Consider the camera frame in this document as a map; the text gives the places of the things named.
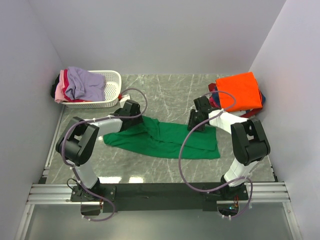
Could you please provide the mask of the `aluminium rail frame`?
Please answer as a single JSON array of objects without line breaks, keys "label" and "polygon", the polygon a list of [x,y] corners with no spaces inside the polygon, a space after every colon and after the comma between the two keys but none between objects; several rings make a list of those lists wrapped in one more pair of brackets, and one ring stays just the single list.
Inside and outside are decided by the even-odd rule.
[{"label": "aluminium rail frame", "polygon": [[[91,162],[105,183],[177,183],[179,170],[191,182],[215,182],[233,161],[231,136],[217,131],[221,158],[153,158],[109,148],[99,141]],[[300,240],[302,238],[286,184],[276,182],[268,158],[254,169],[251,207],[232,220],[217,212],[161,210],[119,212],[112,219],[81,218],[80,204],[70,202],[66,180],[71,172],[51,152],[43,176],[34,184],[16,234],[18,240]]]}]

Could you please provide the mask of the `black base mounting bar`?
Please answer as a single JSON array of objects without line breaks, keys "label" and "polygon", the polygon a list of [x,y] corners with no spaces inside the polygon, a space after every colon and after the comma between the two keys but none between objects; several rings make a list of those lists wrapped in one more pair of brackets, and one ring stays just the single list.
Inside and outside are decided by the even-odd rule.
[{"label": "black base mounting bar", "polygon": [[98,193],[116,211],[203,210],[216,212],[219,201],[247,201],[244,184],[211,192],[198,192],[184,183],[101,183]]}]

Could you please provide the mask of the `dark red folded t shirt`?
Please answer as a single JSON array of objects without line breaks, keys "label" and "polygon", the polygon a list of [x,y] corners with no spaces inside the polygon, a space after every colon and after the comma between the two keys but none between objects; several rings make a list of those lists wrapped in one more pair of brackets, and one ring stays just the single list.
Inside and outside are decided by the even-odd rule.
[{"label": "dark red folded t shirt", "polygon": [[[210,83],[208,85],[208,89],[209,91],[217,91],[217,86],[215,83]],[[262,94],[262,92],[259,92],[260,94],[260,100],[261,100],[261,105],[263,106],[266,98],[265,96]],[[209,97],[209,103],[212,107],[214,108],[220,108],[220,99],[219,99],[219,94],[218,93],[213,93],[210,97]],[[247,109],[247,110],[242,110],[242,111],[237,111],[237,112],[232,112],[233,115],[236,115],[238,117],[242,117],[242,118],[252,118],[254,117],[256,114],[258,114],[261,110],[263,109],[263,107],[261,108],[255,108],[255,109]]]}]

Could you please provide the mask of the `black t shirt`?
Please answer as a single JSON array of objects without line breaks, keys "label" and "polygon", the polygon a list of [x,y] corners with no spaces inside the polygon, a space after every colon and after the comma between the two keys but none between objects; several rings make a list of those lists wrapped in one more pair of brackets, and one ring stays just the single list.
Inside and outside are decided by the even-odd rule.
[{"label": "black t shirt", "polygon": [[57,76],[57,78],[55,79],[53,85],[51,86],[50,96],[53,99],[56,99],[56,94],[58,94],[58,95],[60,94],[59,83],[60,83],[60,75]]}]

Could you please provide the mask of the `magenta t shirt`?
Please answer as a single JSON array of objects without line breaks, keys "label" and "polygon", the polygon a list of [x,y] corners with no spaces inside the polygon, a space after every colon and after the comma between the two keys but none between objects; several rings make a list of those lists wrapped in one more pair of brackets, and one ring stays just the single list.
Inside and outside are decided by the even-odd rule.
[{"label": "magenta t shirt", "polygon": [[92,102],[95,99],[93,87],[95,77],[87,70],[70,66],[64,70],[63,93],[71,103]]}]

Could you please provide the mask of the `white plastic laundry basket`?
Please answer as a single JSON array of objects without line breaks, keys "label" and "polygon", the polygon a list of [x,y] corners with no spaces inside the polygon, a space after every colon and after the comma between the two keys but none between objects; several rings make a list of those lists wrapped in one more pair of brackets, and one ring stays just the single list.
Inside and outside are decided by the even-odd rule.
[{"label": "white plastic laundry basket", "polygon": [[122,88],[122,77],[114,70],[91,70],[91,73],[104,76],[104,99],[105,101],[94,102],[62,102],[61,104],[70,109],[98,109],[114,107],[119,101]]}]

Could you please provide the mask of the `green t shirt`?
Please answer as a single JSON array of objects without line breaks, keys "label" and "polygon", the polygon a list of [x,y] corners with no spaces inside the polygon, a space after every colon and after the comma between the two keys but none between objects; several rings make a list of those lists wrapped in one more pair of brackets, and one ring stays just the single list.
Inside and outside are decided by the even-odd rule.
[{"label": "green t shirt", "polygon": [[[143,123],[129,129],[103,136],[106,145],[145,156],[178,159],[181,146],[189,131],[187,125],[160,122],[156,118],[143,116]],[[195,131],[188,138],[182,151],[182,159],[220,158],[216,128],[207,127],[203,132]]]}]

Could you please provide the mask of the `orange folded t shirt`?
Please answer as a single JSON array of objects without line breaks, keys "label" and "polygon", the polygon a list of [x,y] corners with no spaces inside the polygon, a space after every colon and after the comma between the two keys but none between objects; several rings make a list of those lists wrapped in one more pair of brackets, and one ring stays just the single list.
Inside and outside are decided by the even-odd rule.
[{"label": "orange folded t shirt", "polygon": [[228,112],[260,109],[262,95],[252,72],[219,78],[215,82],[220,106]]}]

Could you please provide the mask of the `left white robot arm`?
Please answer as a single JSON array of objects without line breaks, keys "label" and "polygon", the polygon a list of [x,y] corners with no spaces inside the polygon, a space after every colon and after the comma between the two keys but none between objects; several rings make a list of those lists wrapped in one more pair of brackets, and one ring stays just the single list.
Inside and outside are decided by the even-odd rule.
[{"label": "left white robot arm", "polygon": [[126,100],[123,107],[98,119],[73,117],[58,142],[56,151],[73,171],[82,195],[88,201],[103,197],[105,191],[90,164],[96,140],[108,134],[120,133],[143,122],[140,104]]}]

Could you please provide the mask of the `pink t shirt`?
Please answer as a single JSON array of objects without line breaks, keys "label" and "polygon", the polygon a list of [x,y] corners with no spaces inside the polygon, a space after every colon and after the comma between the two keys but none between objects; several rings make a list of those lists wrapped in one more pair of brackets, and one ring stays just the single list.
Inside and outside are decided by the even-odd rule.
[{"label": "pink t shirt", "polygon": [[67,101],[63,92],[63,87],[64,87],[64,70],[61,70],[59,73],[58,82],[57,82],[55,93],[54,93],[54,101],[56,103]]}]

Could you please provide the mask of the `lilac t shirt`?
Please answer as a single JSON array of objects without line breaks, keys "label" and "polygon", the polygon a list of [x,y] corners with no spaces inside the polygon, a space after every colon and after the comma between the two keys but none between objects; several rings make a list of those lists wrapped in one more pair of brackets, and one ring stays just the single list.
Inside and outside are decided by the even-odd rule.
[{"label": "lilac t shirt", "polygon": [[70,66],[66,70],[68,84],[65,95],[72,101],[102,102],[105,100],[105,77],[79,67]]}]

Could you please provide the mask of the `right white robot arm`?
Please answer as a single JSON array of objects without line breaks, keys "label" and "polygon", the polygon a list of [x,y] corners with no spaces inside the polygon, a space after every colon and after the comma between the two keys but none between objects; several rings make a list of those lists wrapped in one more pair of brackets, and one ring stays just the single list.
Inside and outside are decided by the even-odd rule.
[{"label": "right white robot arm", "polygon": [[221,177],[221,185],[204,189],[203,193],[219,191],[222,198],[230,200],[237,189],[248,179],[254,166],[270,154],[271,147],[260,120],[233,115],[224,109],[212,107],[206,96],[196,98],[195,109],[190,111],[188,130],[201,132],[205,124],[219,128],[231,135],[234,160]]}]

